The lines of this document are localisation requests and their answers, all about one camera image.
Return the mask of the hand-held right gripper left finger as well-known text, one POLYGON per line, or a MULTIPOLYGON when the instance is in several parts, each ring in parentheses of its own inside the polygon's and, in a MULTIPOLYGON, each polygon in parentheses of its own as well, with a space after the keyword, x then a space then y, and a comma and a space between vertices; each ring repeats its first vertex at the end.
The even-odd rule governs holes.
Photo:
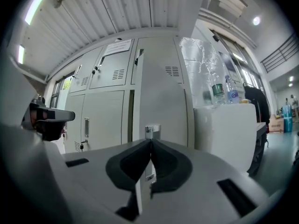
POLYGON ((112 156, 106 163, 106 173, 115 187, 130 192, 126 206, 120 207, 116 214, 135 220, 141 213, 142 202, 140 178, 151 157, 151 140, 139 140, 135 146, 112 156))

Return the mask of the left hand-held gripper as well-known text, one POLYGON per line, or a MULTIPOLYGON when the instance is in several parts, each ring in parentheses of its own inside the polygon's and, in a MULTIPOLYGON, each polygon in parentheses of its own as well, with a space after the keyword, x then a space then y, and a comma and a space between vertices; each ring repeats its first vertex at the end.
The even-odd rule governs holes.
POLYGON ((22 119, 22 128, 35 131, 45 141, 58 140, 67 121, 75 119, 75 112, 48 108, 44 98, 33 99, 22 119))

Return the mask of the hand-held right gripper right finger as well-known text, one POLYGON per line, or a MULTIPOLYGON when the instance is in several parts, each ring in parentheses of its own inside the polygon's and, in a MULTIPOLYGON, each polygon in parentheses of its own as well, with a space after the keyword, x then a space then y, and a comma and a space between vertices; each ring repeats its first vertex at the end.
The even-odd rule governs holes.
POLYGON ((156 181, 150 187, 151 199, 155 194, 176 191, 188 181, 193 171, 192 151, 176 143, 150 140, 150 161, 156 171, 156 181))

